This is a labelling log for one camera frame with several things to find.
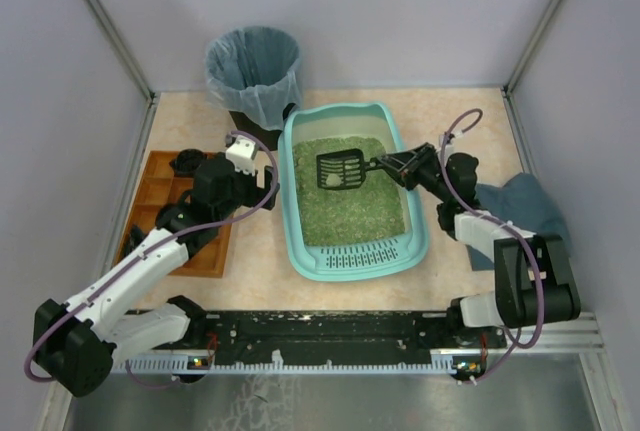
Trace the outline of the black litter scoop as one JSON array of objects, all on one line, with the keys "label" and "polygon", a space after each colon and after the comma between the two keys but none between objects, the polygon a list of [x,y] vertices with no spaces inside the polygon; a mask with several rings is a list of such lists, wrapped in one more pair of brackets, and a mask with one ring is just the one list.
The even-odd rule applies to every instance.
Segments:
[{"label": "black litter scoop", "polygon": [[[327,191],[345,191],[360,188],[368,172],[377,171],[376,158],[366,160],[362,150],[351,148],[342,151],[319,154],[316,156],[316,184]],[[341,176],[343,183],[339,188],[329,189],[324,185],[328,174]]]}]

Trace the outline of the teal litter box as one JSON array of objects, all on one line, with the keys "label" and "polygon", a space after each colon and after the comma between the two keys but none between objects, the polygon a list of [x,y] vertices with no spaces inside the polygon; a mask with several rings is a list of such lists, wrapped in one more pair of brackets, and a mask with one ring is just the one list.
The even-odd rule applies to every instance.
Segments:
[{"label": "teal litter box", "polygon": [[430,236],[420,196],[384,171],[346,188],[349,162],[322,172],[323,153],[358,149],[370,160],[405,150],[382,103],[339,103],[293,112],[278,142],[281,205],[294,269],[318,282],[380,278],[408,270],[426,256]]}]

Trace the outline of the litter clump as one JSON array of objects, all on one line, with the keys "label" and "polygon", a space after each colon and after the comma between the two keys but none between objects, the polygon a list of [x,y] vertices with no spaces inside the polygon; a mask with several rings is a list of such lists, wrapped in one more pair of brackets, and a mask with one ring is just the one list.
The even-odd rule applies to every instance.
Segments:
[{"label": "litter clump", "polygon": [[343,183],[343,180],[340,175],[335,173],[330,173],[327,175],[324,181],[324,185],[329,188],[339,188]]}]

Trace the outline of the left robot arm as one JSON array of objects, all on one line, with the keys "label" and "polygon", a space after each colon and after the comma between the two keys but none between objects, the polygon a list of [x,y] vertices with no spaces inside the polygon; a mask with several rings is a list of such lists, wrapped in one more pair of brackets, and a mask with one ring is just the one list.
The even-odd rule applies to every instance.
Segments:
[{"label": "left robot arm", "polygon": [[204,160],[190,189],[158,213],[155,227],[107,274],[62,303],[49,299],[35,312],[33,345],[23,365],[34,382],[57,382],[75,397],[95,391],[113,367],[158,346],[190,347],[205,334],[204,309],[178,295],[160,307],[132,315],[129,309],[158,281],[182,267],[220,228],[271,210],[279,191],[275,163],[257,181],[222,154]]}]

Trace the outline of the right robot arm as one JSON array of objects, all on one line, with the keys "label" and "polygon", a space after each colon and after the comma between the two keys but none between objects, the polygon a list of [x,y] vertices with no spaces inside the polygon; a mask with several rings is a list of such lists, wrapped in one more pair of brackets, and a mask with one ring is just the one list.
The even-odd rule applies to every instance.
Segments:
[{"label": "right robot arm", "polygon": [[492,215],[476,196],[477,158],[448,157],[425,143],[409,151],[370,159],[401,187],[423,187],[439,200],[441,229],[480,252],[493,264],[494,290],[463,297],[454,305],[466,328],[532,326],[568,322],[581,314],[569,255],[557,234],[536,234]]}]

